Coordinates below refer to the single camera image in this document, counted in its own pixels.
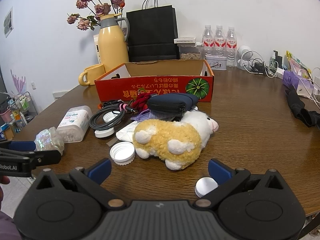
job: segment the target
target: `navy pouch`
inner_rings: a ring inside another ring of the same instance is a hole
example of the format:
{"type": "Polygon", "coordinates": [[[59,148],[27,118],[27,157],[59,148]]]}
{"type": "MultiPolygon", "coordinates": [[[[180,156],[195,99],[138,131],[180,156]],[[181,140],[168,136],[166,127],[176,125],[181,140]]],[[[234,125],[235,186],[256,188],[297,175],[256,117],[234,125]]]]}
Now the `navy pouch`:
{"type": "Polygon", "coordinates": [[[198,103],[198,97],[186,93],[169,93],[151,97],[147,101],[150,110],[181,114],[191,110],[198,103]]]}

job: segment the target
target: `stuffed sheep toy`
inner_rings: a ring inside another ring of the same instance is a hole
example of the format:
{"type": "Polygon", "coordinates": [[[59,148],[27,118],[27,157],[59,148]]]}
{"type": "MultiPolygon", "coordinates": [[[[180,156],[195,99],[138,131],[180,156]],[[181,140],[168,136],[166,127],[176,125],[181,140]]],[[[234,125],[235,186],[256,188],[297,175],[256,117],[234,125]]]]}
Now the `stuffed sheep toy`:
{"type": "Polygon", "coordinates": [[[215,120],[196,110],[185,112],[180,122],[149,119],[135,128],[133,145],[140,158],[158,156],[168,169],[182,170],[198,159],[218,127],[215,120]]]}

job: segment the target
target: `water bottle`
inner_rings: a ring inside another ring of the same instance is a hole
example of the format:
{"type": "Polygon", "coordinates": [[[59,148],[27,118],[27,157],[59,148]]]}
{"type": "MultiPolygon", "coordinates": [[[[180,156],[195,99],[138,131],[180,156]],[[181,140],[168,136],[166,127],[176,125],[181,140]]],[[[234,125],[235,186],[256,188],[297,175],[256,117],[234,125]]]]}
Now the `water bottle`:
{"type": "Polygon", "coordinates": [[[222,25],[217,25],[216,32],[214,34],[214,53],[218,56],[224,55],[226,47],[226,38],[222,31],[222,25]]]}
{"type": "Polygon", "coordinates": [[[236,50],[237,50],[237,38],[235,34],[235,28],[229,27],[227,33],[227,66],[236,66],[236,50]]]}
{"type": "Polygon", "coordinates": [[[204,26],[204,32],[202,34],[202,55],[201,58],[205,59],[205,55],[212,54],[212,49],[214,46],[214,35],[211,30],[211,25],[204,26]]]}

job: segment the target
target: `purple cloth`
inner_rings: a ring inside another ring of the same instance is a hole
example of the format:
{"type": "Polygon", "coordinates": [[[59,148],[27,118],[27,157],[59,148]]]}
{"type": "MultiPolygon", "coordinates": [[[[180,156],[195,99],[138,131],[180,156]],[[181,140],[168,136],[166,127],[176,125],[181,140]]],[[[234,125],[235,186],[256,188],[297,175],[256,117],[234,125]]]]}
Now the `purple cloth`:
{"type": "Polygon", "coordinates": [[[297,90],[299,85],[299,78],[294,74],[294,72],[285,70],[283,73],[282,83],[288,88],[290,87],[290,85],[293,85],[297,90]]]}
{"type": "Polygon", "coordinates": [[[131,117],[131,120],[142,122],[144,120],[149,119],[159,119],[164,121],[172,121],[176,117],[175,114],[159,112],[159,111],[151,111],[150,109],[146,109],[142,111],[140,114],[131,117]]]}
{"type": "Polygon", "coordinates": [[[11,217],[0,211],[0,239],[21,240],[21,236],[11,217]]]}

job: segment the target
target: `blue gripper pad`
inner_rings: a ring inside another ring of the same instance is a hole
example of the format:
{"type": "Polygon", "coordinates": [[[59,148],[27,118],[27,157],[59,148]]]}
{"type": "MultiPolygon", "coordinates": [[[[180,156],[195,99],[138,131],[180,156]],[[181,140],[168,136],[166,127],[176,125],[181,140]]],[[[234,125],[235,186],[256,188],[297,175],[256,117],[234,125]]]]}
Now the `blue gripper pad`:
{"type": "Polygon", "coordinates": [[[20,151],[20,152],[32,152],[36,149],[36,144],[32,141],[26,141],[26,142],[12,141],[8,145],[8,149],[14,150],[14,151],[20,151]]]}
{"type": "Polygon", "coordinates": [[[108,158],[104,158],[97,162],[90,168],[86,169],[84,174],[88,176],[91,180],[99,185],[104,182],[104,180],[111,174],[111,161],[108,158]]]}
{"type": "Polygon", "coordinates": [[[211,159],[208,163],[208,172],[211,178],[213,178],[218,185],[225,183],[228,179],[231,179],[236,173],[234,170],[219,162],[216,159],[211,159]]]}

